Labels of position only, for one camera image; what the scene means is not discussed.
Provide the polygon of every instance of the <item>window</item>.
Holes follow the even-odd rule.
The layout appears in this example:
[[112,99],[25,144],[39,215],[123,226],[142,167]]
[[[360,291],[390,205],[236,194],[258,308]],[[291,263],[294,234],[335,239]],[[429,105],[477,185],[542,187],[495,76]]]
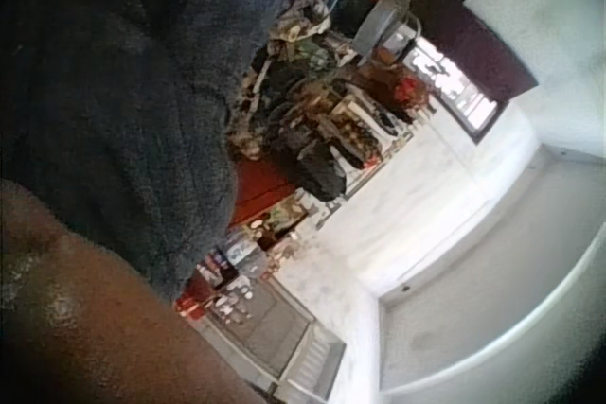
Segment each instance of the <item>window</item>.
[[[385,47],[403,48],[414,32],[402,26]],[[484,94],[463,74],[456,64],[422,37],[403,63],[434,88],[437,100],[453,115],[458,124],[478,143],[505,107]]]

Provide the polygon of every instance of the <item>floor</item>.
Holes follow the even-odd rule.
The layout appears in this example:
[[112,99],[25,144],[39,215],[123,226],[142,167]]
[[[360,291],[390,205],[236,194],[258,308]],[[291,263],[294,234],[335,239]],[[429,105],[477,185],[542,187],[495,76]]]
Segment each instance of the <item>floor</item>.
[[378,300],[322,247],[315,228],[297,229],[302,251],[287,261],[277,280],[328,330],[346,351],[329,404],[378,404],[380,384],[380,307]]

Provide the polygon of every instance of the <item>skin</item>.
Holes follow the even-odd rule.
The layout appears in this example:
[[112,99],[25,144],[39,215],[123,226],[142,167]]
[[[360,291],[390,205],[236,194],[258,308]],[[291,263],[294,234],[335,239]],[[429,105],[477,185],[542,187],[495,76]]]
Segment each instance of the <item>skin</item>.
[[1,203],[3,375],[56,402],[263,402],[117,255],[17,184]]

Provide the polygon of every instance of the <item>white wall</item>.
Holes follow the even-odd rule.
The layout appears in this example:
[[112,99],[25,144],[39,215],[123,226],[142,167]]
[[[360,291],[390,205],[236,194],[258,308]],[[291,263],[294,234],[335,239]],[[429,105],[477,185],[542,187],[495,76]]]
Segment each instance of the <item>white wall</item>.
[[605,0],[467,0],[540,86],[518,97],[547,145],[606,156]]
[[554,162],[450,270],[389,309],[382,388],[427,378],[510,330],[573,269],[606,220],[606,169]]
[[376,296],[438,260],[483,219],[539,142],[509,106],[476,146],[439,105],[431,124],[319,232]]
[[547,402],[581,371],[599,348],[600,337],[606,332],[605,293],[606,224],[548,301],[506,337],[466,365],[386,395],[386,401],[391,404]]

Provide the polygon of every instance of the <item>person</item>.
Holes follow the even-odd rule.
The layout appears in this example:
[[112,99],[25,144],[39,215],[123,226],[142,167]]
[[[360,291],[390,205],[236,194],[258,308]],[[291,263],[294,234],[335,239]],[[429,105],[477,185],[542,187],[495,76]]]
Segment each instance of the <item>person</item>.
[[230,221],[229,104],[283,1],[187,0],[160,34],[138,0],[8,0],[2,176],[174,301]]
[[167,302],[229,221],[229,103],[281,2],[156,33],[136,0],[3,1],[3,402],[260,402]]

